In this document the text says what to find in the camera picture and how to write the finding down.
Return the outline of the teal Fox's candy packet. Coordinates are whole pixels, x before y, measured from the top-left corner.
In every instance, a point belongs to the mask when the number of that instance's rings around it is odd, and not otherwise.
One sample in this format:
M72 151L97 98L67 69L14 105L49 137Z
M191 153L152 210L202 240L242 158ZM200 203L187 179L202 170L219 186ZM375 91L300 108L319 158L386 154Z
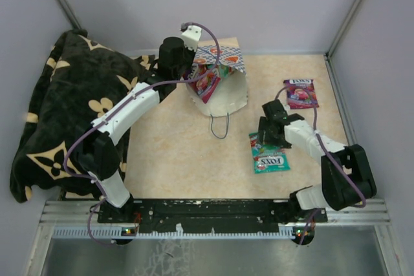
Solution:
M249 134L255 174L289 171L290 166L285 151L273 145L259 143L257 133Z

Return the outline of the purple Fox's candy packet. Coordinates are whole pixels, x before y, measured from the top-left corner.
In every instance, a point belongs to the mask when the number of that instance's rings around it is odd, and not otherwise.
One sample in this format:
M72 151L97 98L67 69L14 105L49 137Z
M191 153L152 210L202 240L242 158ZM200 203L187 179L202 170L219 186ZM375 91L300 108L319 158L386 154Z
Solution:
M319 107L313 79L290 79L283 83L287 87L287 104L291 109Z

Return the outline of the blue checkered paper bag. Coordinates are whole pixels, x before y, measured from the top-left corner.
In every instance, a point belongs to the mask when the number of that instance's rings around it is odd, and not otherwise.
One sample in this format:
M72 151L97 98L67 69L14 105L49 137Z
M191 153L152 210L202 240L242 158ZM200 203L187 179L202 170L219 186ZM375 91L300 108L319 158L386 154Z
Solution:
M196 108L201 114L210 118L211 124L216 118L226 118L225 133L222 135L213 133L216 138L225 139L228 135L230 115L247 105L248 84L245 63L237 38L220 39L218 42L220 47L218 66L220 66L221 80L210 100L203 103L190 88L190 84L186 85L186 89Z

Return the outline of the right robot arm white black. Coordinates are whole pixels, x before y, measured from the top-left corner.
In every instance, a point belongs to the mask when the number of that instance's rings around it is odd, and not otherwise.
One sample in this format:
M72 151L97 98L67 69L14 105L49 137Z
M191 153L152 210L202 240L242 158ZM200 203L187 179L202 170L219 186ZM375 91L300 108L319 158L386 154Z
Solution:
M262 106L259 143L290 149L299 147L321 168L321 182L289 195L278 209L281 223L304 221L313 211L327 207L340 211L364 207L377 194L375 179L361 145L336 142L311 126L299 114L289 114L279 100Z

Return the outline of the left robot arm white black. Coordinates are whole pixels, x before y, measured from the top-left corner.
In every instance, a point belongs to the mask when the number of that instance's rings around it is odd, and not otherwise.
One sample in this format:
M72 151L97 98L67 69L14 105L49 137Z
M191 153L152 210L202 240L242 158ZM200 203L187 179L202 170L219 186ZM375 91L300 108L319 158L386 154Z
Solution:
M135 207L128 202L131 194L120 176L116 146L141 116L175 90L179 78L191 67L198 44L199 39L184 34L166 38L158 59L140 75L142 80L109 112L91 123L92 132L84 134L74 149L73 158L97 183L104 199L112 205L112 215L121 222L133 218Z

